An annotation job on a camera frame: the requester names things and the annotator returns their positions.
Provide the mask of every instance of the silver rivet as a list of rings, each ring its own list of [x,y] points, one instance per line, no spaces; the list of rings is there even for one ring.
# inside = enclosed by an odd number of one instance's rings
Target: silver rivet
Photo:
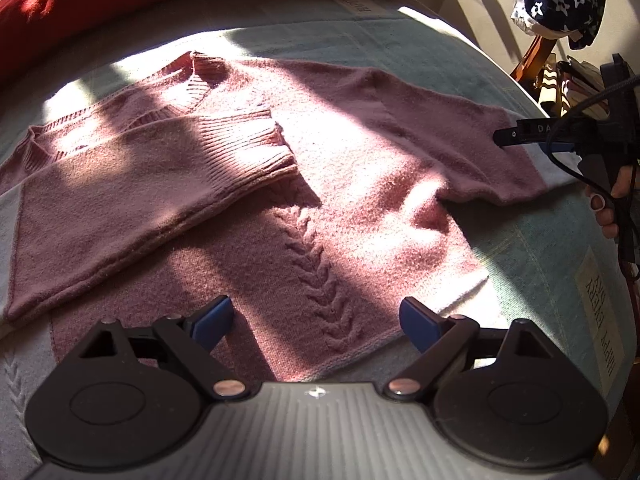
[[[220,397],[235,397],[244,393],[246,386],[235,379],[225,379],[213,385],[213,391]]]
[[[407,377],[400,377],[389,381],[389,390],[396,395],[411,395],[420,390],[420,383]]]

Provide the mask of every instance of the human hand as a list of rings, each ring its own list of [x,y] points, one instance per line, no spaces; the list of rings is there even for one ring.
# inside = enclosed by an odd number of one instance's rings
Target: human hand
[[[623,166],[618,172],[618,179],[611,188],[611,196],[613,198],[622,198],[628,195],[631,185],[631,174],[633,168],[631,166]],[[636,187],[638,186],[640,176],[636,176]],[[602,226],[602,234],[605,238],[615,238],[618,236],[618,225],[614,222],[613,209],[606,207],[604,198],[597,191],[587,186],[584,190],[586,196],[589,197],[589,205],[596,213],[596,222]]]

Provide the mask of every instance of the bed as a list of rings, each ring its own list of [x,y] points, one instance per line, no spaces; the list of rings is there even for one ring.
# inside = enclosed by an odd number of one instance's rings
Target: bed
[[[4,88],[0,160],[30,124],[91,104],[188,50],[374,66],[515,116],[543,116],[500,67],[415,0],[171,0],[68,42]],[[534,320],[601,391],[613,414],[636,354],[634,316],[616,248],[602,237],[582,189],[567,184],[517,206],[474,201],[447,208],[490,276],[452,312],[483,326]],[[0,240],[6,243],[3,232]],[[7,265],[0,261],[4,274]],[[594,280],[607,293],[604,320],[596,320],[590,301]],[[6,289],[6,282],[0,286]],[[56,364],[53,345],[49,317],[0,340],[0,479],[23,478],[38,463],[24,410]],[[325,378],[380,384],[416,356],[407,339],[398,338],[328,370]]]

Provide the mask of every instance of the sweater sleeve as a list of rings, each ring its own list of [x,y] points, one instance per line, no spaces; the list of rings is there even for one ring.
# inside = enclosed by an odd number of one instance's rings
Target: sweater sleeve
[[[33,319],[295,173],[268,110],[158,120],[49,164],[20,184],[0,322]]]
[[[494,144],[495,130],[514,125],[503,108],[412,86],[380,71],[372,80],[401,142],[444,177],[439,198],[507,204],[548,190],[523,147]]]

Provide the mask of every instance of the pink sweater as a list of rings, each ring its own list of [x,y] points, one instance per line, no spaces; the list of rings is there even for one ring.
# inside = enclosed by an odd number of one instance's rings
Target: pink sweater
[[[31,128],[0,168],[0,209],[20,190],[4,323],[50,310],[60,359],[103,317],[228,294],[221,360],[317,377],[398,337],[402,297],[445,312],[486,279],[440,201],[546,191],[493,145],[510,124],[380,70],[185,54]]]

